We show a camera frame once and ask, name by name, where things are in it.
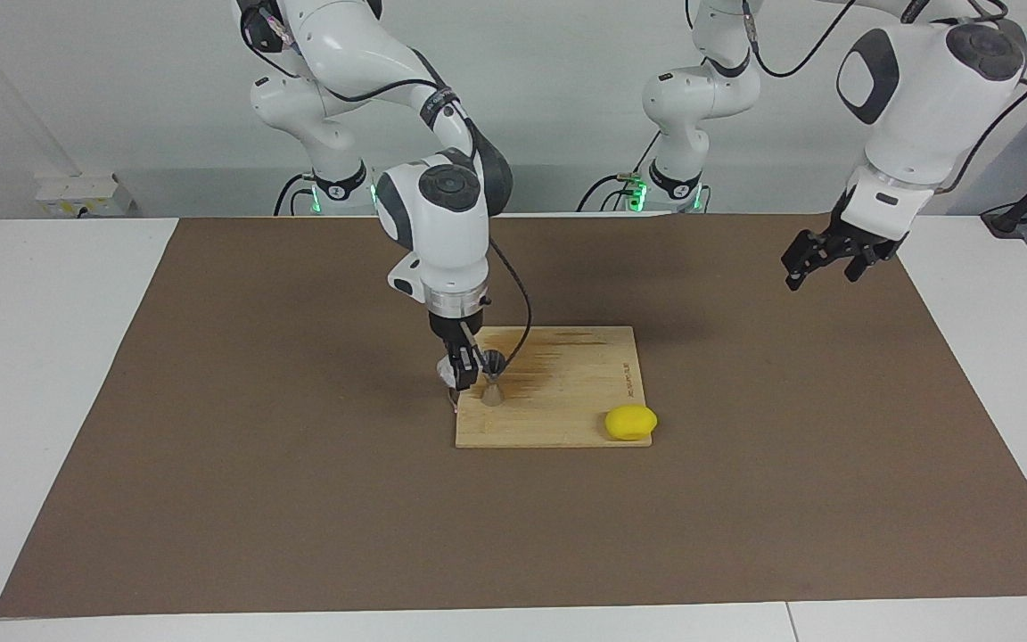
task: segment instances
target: yellow lemon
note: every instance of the yellow lemon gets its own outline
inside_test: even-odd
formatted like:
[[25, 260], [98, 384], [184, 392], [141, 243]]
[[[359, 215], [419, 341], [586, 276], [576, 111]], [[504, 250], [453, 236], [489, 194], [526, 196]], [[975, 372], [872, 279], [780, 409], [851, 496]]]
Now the yellow lemon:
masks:
[[605, 429], [620, 442], [640, 442], [656, 429], [656, 414], [646, 406], [622, 406], [605, 417]]

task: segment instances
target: wooden cutting board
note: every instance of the wooden cutting board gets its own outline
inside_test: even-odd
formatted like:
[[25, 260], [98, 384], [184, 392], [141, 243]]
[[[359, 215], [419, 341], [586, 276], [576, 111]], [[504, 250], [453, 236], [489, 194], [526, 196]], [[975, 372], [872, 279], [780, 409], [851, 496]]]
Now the wooden cutting board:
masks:
[[[524, 328], [483, 328], [482, 349], [509, 354]], [[459, 448], [644, 448], [652, 439], [617, 442], [608, 411], [645, 403], [632, 327], [534, 328], [502, 375], [505, 402], [482, 403], [486, 383], [457, 405]]]

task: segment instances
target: brown mat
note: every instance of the brown mat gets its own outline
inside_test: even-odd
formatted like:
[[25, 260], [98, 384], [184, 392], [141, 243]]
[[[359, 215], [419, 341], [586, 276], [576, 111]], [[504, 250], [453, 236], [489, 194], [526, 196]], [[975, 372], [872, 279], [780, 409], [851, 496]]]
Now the brown mat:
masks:
[[454, 448], [374, 220], [183, 220], [0, 617], [1027, 594], [1027, 483], [900, 265], [784, 286], [820, 223], [497, 222], [542, 325], [636, 328], [660, 415], [517, 451]]

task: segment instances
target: table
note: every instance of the table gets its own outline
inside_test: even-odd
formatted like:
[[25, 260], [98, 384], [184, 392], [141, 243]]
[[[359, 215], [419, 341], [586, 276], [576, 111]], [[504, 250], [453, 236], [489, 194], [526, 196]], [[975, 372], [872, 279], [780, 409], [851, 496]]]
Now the table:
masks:
[[[0, 222], [0, 591], [174, 225]], [[1027, 476], [1027, 248], [993, 239], [978, 220], [924, 217], [902, 260]], [[1027, 598], [0, 621], [0, 639], [476, 639], [481, 631], [489, 639], [1019, 639]]]

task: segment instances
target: green light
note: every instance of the green light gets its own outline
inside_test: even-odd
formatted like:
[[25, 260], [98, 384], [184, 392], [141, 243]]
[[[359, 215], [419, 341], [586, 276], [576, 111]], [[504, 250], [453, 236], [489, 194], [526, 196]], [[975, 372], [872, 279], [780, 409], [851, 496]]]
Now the green light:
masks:
[[633, 212], [644, 212], [646, 199], [648, 199], [648, 186], [643, 180], [637, 180], [637, 186], [632, 190], [632, 198], [629, 199], [629, 209]]

